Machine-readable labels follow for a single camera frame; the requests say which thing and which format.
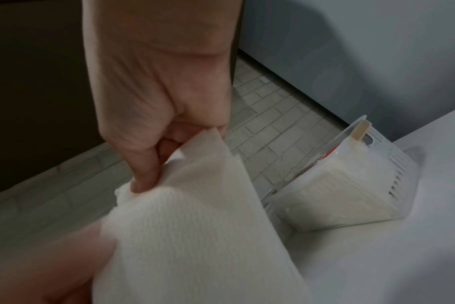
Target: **white table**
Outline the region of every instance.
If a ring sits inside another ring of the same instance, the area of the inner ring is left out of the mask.
[[[425,153],[406,219],[287,242],[314,304],[455,303],[455,111],[395,144]]]

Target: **paper towel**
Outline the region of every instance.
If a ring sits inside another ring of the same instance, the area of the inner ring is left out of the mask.
[[[118,239],[94,304],[309,303],[240,158],[216,130],[196,136],[159,185],[116,191],[103,231]]]

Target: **white paper towel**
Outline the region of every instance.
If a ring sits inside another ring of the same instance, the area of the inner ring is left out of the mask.
[[[103,231],[118,244],[94,304],[309,303],[307,287],[218,132],[164,166],[155,189],[117,190]]]

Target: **tile floor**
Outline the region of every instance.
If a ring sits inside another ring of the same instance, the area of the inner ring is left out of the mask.
[[[247,57],[236,63],[231,112],[226,143],[243,159],[261,199],[345,127]],[[114,189],[130,179],[126,164],[102,144],[0,193],[0,258],[101,218],[116,204]],[[279,221],[268,209],[271,221]]]

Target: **plastic container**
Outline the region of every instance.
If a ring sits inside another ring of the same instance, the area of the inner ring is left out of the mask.
[[[363,116],[266,200],[300,231],[398,219],[411,211],[419,171]]]

